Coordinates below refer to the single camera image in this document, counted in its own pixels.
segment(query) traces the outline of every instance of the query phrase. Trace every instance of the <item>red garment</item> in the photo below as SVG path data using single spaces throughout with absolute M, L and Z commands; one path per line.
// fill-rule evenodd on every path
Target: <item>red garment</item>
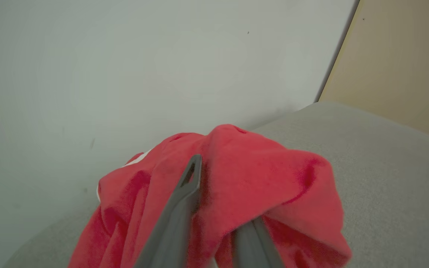
M 194 154 L 202 155 L 203 165 L 189 268 L 204 267 L 215 254 L 220 268 L 232 267 L 230 232 L 259 215 L 288 268 L 341 267 L 350 259 L 328 161 L 220 125 L 207 136 L 169 137 L 145 159 L 103 177 L 101 204 L 82 232 L 69 267 L 132 268 Z

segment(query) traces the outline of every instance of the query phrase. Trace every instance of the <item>gray upholstered sofa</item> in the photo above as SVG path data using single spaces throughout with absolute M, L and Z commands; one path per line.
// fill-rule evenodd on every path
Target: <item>gray upholstered sofa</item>
M 343 105 L 318 102 L 254 129 L 332 163 L 344 206 L 348 267 L 429 267 L 429 136 Z M 65 267 L 94 202 L 23 245 L 6 268 Z

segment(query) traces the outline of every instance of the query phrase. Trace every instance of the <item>crumpled red clothing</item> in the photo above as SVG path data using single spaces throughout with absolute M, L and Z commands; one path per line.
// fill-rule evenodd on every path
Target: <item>crumpled red clothing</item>
M 220 268 L 231 268 L 230 233 L 260 215 L 286 267 L 342 267 L 349 261 L 330 163 L 317 154 L 288 150 L 259 134 L 220 125 L 206 136 L 171 136 L 140 162 L 103 177 L 101 203 L 69 267 L 132 268 L 194 154 L 201 154 L 203 164 L 189 268 L 204 267 L 213 256 Z

